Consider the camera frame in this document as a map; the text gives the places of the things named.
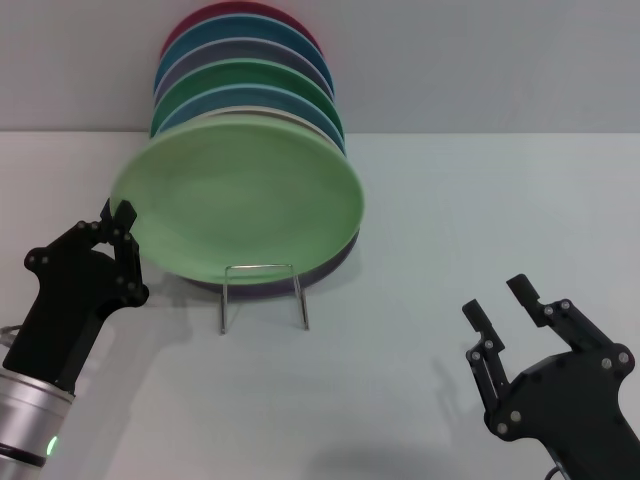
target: white table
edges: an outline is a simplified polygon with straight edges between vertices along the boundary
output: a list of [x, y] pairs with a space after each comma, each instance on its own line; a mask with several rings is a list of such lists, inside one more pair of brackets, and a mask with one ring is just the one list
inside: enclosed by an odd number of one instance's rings
[[[0, 135], [0, 323], [37, 293], [22, 262], [97, 218], [143, 134]], [[357, 135], [358, 245], [292, 298], [233, 306], [144, 265], [148, 304], [103, 328], [44, 480], [542, 480], [534, 441], [482, 421], [460, 307], [477, 297], [511, 378], [567, 347], [504, 282], [526, 273], [640, 354], [640, 135]], [[640, 432], [640, 373], [622, 387]]]

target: stack of plates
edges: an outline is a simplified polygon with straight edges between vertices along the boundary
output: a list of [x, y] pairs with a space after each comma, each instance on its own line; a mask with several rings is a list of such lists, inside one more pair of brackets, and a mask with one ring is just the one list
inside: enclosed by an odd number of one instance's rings
[[[162, 48], [151, 142], [122, 172], [140, 253], [214, 288], [237, 265], [291, 264], [308, 286], [346, 258], [364, 208], [345, 157], [331, 74], [289, 15], [227, 2], [184, 19]], [[264, 269], [230, 292], [292, 290]]]

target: wire stand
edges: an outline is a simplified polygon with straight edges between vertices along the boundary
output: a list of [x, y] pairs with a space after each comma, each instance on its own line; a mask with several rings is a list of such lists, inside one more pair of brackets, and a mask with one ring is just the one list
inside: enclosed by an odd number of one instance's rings
[[224, 283], [222, 284], [222, 299], [220, 301], [220, 335], [225, 335], [229, 331], [227, 319], [227, 303], [229, 300], [229, 272], [232, 270], [255, 270], [258, 268], [286, 268], [291, 272], [293, 288], [296, 299], [300, 305], [300, 315], [302, 317], [302, 327], [309, 330], [309, 314], [307, 313], [307, 297], [304, 288], [300, 286], [300, 279], [296, 274], [293, 265], [288, 264], [271, 264], [271, 265], [232, 265], [224, 269]]

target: blue plate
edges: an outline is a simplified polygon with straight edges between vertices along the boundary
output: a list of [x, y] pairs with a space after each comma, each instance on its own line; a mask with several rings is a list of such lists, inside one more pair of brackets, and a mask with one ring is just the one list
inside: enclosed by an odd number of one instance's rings
[[196, 95], [171, 112], [158, 128], [156, 135], [212, 110], [240, 105], [277, 108], [297, 115], [326, 133], [346, 155], [344, 139], [322, 110], [295, 93], [259, 84], [235, 84]]
[[232, 37], [250, 37], [280, 43], [288, 47], [311, 62], [322, 74], [329, 88], [334, 92], [333, 80], [329, 68], [318, 49], [307, 37], [272, 18], [260, 15], [223, 15], [199, 23], [180, 35], [167, 49], [160, 60], [156, 78], [153, 83], [153, 91], [158, 88], [160, 80], [165, 73], [183, 55], [202, 45], [216, 40]]

